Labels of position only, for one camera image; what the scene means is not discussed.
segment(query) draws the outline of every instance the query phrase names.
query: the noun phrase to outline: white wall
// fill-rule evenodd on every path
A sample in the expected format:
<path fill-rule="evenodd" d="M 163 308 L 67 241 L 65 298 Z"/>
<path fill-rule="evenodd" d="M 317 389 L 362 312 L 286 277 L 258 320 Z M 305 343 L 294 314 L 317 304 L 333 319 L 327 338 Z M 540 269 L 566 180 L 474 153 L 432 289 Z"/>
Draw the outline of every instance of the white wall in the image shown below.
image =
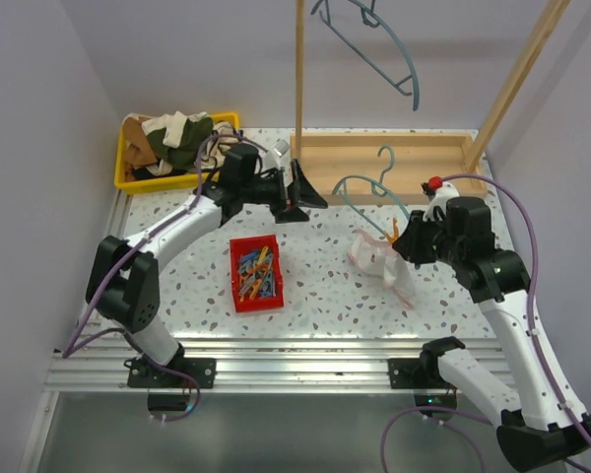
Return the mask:
<path fill-rule="evenodd" d="M 121 115 L 234 108 L 248 126 L 293 126 L 295 1 L 62 2 Z M 414 56 L 418 112 L 307 14 L 305 125 L 479 126 L 544 4 L 379 0 L 376 12 Z M 404 77 L 382 28 L 361 24 L 359 8 L 346 0 L 330 6 L 344 35 Z"/>
<path fill-rule="evenodd" d="M 539 310 L 591 412 L 591 0 L 571 2 L 489 155 L 496 177 L 532 214 Z M 529 261 L 525 226 L 511 205 L 506 210 Z"/>
<path fill-rule="evenodd" d="M 118 121 L 56 0 L 0 0 L 0 473 L 84 296 Z"/>

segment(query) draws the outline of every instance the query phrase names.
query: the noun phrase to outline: wooden pole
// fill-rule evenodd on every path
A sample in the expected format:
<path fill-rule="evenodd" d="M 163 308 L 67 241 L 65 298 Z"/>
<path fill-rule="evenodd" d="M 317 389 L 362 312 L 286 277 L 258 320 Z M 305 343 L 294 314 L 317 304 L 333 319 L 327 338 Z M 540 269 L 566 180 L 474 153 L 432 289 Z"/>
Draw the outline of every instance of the wooden pole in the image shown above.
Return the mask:
<path fill-rule="evenodd" d="M 292 157 L 299 160 L 302 150 L 302 98 L 304 95 L 304 3 L 297 0 L 295 19 L 295 147 Z"/>
<path fill-rule="evenodd" d="M 474 172 L 477 168 L 480 158 L 486 150 L 486 146 L 489 144 L 496 128 L 508 111 L 519 89 L 521 89 L 523 81 L 525 81 L 537 57 L 541 54 L 543 46 L 545 46 L 545 43 L 554 31 L 568 4 L 569 0 L 549 0 L 545 6 L 545 10 L 543 10 L 532 33 L 528 37 L 528 42 L 523 48 L 521 55 L 514 63 L 505 83 L 501 86 L 501 91 L 492 104 L 491 111 L 480 129 L 477 139 L 473 142 L 471 149 L 465 157 L 468 172 Z"/>

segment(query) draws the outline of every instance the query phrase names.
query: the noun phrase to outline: yellow bin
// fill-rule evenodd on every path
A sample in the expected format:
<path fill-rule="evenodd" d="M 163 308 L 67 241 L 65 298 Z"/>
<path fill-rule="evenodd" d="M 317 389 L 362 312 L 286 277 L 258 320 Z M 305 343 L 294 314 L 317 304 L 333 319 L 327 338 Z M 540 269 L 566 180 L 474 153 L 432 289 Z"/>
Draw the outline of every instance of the yellow bin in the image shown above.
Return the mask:
<path fill-rule="evenodd" d="M 226 121 L 235 129 L 240 128 L 238 113 L 228 111 L 226 113 L 213 113 L 210 115 L 213 121 Z M 122 133 L 122 128 L 118 134 L 118 151 L 116 153 L 116 173 L 114 176 L 114 185 L 128 194 L 144 194 L 146 192 L 159 192 L 162 190 L 186 189 L 197 185 L 196 174 L 175 175 L 173 177 L 159 177 L 148 180 L 135 180 L 133 182 L 125 181 L 125 151 L 127 143 Z M 202 173 L 204 180 L 208 177 L 206 172 Z"/>

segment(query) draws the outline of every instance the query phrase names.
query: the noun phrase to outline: black mounting plate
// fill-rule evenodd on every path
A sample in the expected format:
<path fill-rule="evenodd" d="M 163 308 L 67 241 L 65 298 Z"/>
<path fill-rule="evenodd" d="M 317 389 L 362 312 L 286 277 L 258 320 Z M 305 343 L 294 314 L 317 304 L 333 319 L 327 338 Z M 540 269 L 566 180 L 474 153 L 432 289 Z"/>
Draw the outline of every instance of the black mounting plate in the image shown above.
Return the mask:
<path fill-rule="evenodd" d="M 418 358 L 391 358 L 387 373 L 392 389 L 446 389 L 446 381 L 427 379 Z"/>
<path fill-rule="evenodd" d="M 172 374 L 160 372 L 142 358 L 124 363 L 129 369 L 127 386 L 138 389 L 167 389 L 187 387 L 187 382 Z M 215 383 L 217 361 L 214 358 L 183 358 L 175 361 L 174 370 L 194 378 L 202 389 L 211 389 Z"/>

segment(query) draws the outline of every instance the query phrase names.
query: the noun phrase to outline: wooden tray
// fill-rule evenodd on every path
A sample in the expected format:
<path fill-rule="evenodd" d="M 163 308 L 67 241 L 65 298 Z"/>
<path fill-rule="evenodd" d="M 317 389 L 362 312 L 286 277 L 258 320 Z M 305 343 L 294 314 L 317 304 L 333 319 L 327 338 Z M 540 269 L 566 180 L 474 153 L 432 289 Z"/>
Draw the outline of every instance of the wooden tray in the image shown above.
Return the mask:
<path fill-rule="evenodd" d="M 292 135 L 292 146 L 295 135 Z M 383 145 L 394 149 L 396 165 L 385 174 L 383 184 L 408 204 L 425 204 L 421 183 L 435 175 L 465 172 L 473 138 L 467 133 L 303 133 L 300 164 L 313 187 L 329 204 L 343 204 L 332 195 L 335 184 L 348 174 L 379 179 L 389 165 L 389 153 L 376 154 Z M 476 166 L 475 173 L 481 174 Z M 458 179 L 455 186 L 462 195 L 486 197 L 486 185 L 476 179 Z M 389 197 L 370 192 L 370 184 L 360 179 L 348 181 L 348 192 L 355 204 L 389 204 Z"/>

